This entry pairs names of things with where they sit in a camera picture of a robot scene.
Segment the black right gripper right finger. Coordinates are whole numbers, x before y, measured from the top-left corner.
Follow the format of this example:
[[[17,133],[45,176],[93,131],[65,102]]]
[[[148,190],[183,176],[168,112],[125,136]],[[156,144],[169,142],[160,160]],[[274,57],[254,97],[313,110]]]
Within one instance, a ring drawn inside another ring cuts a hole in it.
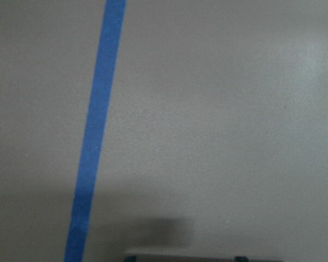
[[[248,262],[248,258],[243,256],[237,256],[234,258],[234,262]]]

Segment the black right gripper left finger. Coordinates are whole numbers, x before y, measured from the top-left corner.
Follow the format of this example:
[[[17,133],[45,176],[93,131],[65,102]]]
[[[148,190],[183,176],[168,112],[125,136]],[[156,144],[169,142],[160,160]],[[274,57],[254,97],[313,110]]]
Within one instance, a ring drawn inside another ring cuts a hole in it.
[[[137,256],[136,255],[130,255],[125,257],[125,262],[137,262]]]

